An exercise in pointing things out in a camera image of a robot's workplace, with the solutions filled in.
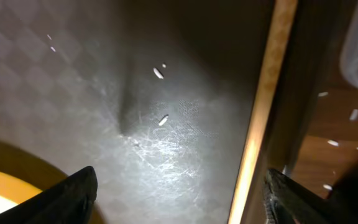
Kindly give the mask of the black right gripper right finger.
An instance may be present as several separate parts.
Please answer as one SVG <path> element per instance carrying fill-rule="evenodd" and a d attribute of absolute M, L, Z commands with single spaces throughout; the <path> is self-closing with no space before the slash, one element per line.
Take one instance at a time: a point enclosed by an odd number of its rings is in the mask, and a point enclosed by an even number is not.
<path fill-rule="evenodd" d="M 353 222 L 348 209 L 320 198 L 275 169 L 265 173 L 264 207 L 268 224 Z"/>

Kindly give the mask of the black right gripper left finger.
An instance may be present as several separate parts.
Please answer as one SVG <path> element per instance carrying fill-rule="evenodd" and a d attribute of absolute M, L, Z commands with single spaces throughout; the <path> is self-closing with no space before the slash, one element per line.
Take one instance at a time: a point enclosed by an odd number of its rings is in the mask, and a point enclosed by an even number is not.
<path fill-rule="evenodd" d="M 95 170 L 86 166 L 46 191 L 0 213 L 0 224 L 87 224 L 97 189 Z"/>

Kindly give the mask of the wooden chopstick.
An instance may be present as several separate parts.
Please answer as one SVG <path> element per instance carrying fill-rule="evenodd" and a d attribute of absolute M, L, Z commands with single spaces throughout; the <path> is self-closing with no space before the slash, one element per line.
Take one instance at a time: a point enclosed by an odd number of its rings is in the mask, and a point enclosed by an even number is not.
<path fill-rule="evenodd" d="M 269 120 L 298 0 L 276 0 L 228 224 L 240 224 Z"/>

